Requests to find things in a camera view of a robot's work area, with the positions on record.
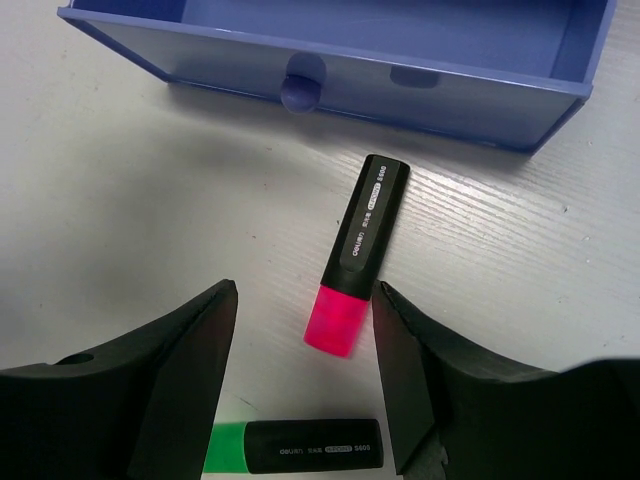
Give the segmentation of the pink cap highlighter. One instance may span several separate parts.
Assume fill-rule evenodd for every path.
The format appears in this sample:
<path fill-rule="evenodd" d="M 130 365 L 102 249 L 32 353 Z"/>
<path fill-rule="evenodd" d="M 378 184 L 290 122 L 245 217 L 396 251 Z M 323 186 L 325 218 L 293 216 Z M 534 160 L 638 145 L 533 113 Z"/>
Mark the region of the pink cap highlighter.
<path fill-rule="evenodd" d="M 331 249 L 303 340 L 347 358 L 360 334 L 409 180 L 410 166 L 366 157 Z"/>

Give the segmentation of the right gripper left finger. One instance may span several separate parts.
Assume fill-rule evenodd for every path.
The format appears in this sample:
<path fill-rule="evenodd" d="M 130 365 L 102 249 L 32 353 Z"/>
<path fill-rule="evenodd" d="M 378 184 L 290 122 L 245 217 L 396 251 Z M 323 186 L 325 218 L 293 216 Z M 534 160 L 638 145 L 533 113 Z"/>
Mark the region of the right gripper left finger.
<path fill-rule="evenodd" d="M 198 479 L 234 333 L 223 280 L 129 333 L 1 373 L 5 479 Z"/>

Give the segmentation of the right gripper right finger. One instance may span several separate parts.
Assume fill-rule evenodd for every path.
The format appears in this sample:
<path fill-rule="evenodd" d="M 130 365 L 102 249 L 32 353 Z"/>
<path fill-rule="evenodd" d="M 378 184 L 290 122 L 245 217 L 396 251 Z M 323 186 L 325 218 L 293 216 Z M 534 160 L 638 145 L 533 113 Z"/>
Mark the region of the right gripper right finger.
<path fill-rule="evenodd" d="M 372 311 L 402 478 L 638 477 L 637 359 L 533 367 L 447 328 L 385 282 Z"/>

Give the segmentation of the green cap highlighter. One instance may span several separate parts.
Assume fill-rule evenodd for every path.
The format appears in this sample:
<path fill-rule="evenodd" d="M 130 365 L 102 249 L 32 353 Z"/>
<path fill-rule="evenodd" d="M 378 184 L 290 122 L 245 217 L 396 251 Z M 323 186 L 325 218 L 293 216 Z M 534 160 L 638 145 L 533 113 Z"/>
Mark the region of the green cap highlighter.
<path fill-rule="evenodd" d="M 205 474 L 288 474 L 384 465 L 375 419 L 266 420 L 216 424 Z"/>

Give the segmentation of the blue wide drawer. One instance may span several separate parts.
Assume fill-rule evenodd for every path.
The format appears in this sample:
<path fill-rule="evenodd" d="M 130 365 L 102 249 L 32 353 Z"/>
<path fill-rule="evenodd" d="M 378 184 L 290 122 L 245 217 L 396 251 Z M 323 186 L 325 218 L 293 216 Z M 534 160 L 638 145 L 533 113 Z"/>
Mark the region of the blue wide drawer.
<path fill-rule="evenodd" d="M 72 1 L 160 80 L 521 153 L 588 100 L 612 1 Z"/>

